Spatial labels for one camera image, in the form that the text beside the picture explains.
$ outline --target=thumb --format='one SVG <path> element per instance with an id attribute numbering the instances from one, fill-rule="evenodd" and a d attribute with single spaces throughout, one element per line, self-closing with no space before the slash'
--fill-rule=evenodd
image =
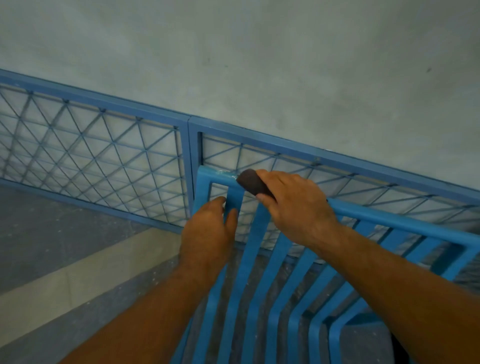
<path id="1" fill-rule="evenodd" d="M 279 215 L 278 203 L 266 194 L 258 194 L 255 197 L 267 208 L 270 215 L 272 215 L 273 220 L 275 220 Z"/>
<path id="2" fill-rule="evenodd" d="M 227 234 L 232 238 L 235 237 L 237 222 L 238 222 L 238 212 L 236 208 L 233 208 L 228 213 L 227 220 L 225 221 L 225 230 L 227 230 Z"/>

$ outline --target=person's left hand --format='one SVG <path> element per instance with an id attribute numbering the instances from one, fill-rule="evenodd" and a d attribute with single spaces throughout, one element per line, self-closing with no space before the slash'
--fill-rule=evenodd
<path id="1" fill-rule="evenodd" d="M 237 229 L 237 211 L 232 209 L 223 224 L 225 197 L 203 205 L 187 222 L 181 234 L 179 266 L 193 274 L 205 274 L 213 284 L 230 258 Z"/>

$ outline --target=blue bench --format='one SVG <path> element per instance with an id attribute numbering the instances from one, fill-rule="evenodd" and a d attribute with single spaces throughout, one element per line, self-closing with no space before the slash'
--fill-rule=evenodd
<path id="1" fill-rule="evenodd" d="M 197 174 L 194 212 L 209 200 L 211 185 L 213 183 L 228 187 L 227 202 L 225 206 L 226 213 L 232 208 L 236 208 L 240 211 L 245 190 L 237 184 L 235 178 L 236 176 L 230 173 L 219 172 L 207 167 L 200 167 Z M 382 229 L 380 229 L 380 232 L 382 236 L 378 239 L 378 243 L 383 248 L 390 251 L 395 251 L 408 237 L 415 234 L 417 238 L 414 243 L 411 244 L 411 246 L 402 254 L 405 259 L 413 263 L 421 262 L 434 249 L 445 245 L 445 248 L 441 251 L 440 255 L 431 264 L 430 269 L 435 274 L 441 275 L 448 280 L 453 280 L 461 268 L 480 252 L 480 236 L 471 233 L 449 230 L 430 223 L 334 199 L 330 199 L 329 203 L 339 220 L 343 217 L 356 219 L 353 228 L 362 235 L 369 236 L 378 226 L 381 226 Z M 261 249 L 261 243 L 269 222 L 270 214 L 262 205 L 259 205 L 253 218 L 248 241 L 228 301 L 217 364 L 228 364 L 240 299 L 242 298 L 243 291 L 247 285 L 255 259 Z M 267 291 L 272 285 L 282 263 L 286 259 L 291 246 L 292 242 L 283 234 L 280 234 L 270 255 L 267 267 L 264 270 L 253 298 L 250 301 L 241 353 L 242 364 L 253 362 L 259 307 L 264 301 Z M 267 364 L 277 363 L 277 330 L 280 313 L 316 259 L 318 259 L 318 257 L 310 249 L 305 249 L 303 251 L 298 258 L 293 271 L 288 277 L 287 282 L 270 309 L 266 328 L 265 363 Z M 225 273 L 226 267 L 220 273 L 208 296 L 208 302 L 203 316 L 200 334 L 195 345 L 192 363 L 200 364 L 205 362 L 205 356 L 216 316 L 217 304 L 225 280 Z M 318 295 L 331 282 L 335 275 L 337 275 L 335 270 L 331 266 L 325 264 L 313 284 L 292 309 L 288 319 L 287 332 L 287 358 L 289 364 L 298 362 L 298 332 L 300 318 Z M 340 333 L 342 328 L 345 325 L 364 325 L 371 322 L 378 322 L 378 318 L 374 314 L 363 312 L 368 308 L 368 305 L 360 297 L 350 302 L 340 314 L 335 317 L 331 316 L 339 305 L 342 304 L 353 292 L 353 287 L 347 282 L 344 282 L 329 295 L 323 305 L 313 314 L 308 333 L 310 363 L 321 362 L 319 335 L 320 326 L 322 324 L 326 324 L 328 328 L 330 363 L 340 364 L 342 362 L 340 352 Z M 171 360 L 172 364 L 179 364 L 182 362 L 190 328 L 191 323 L 187 327 L 182 340 L 177 347 L 175 355 Z"/>

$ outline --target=person's right arm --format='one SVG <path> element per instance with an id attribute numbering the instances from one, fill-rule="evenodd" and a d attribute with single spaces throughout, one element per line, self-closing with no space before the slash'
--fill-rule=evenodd
<path id="1" fill-rule="evenodd" d="M 275 199 L 257 198 L 293 242 L 340 273 L 419 364 L 480 360 L 480 299 L 341 225 L 325 194 L 299 175 L 258 170 Z"/>

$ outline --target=chair top rail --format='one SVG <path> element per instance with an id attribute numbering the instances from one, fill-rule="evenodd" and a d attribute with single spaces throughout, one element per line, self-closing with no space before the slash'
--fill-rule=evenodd
<path id="1" fill-rule="evenodd" d="M 209 183 L 218 183 L 227 187 L 242 188 L 236 181 L 237 176 L 230 172 L 218 171 L 209 167 L 200 166 L 198 169 L 198 177 L 209 180 Z M 328 203 L 335 213 L 339 215 L 370 221 L 377 225 L 430 236 L 442 241 L 467 247 L 480 248 L 480 236 L 469 232 L 446 229 L 428 222 L 359 206 L 349 202 L 339 201 L 333 198 L 329 198 Z"/>

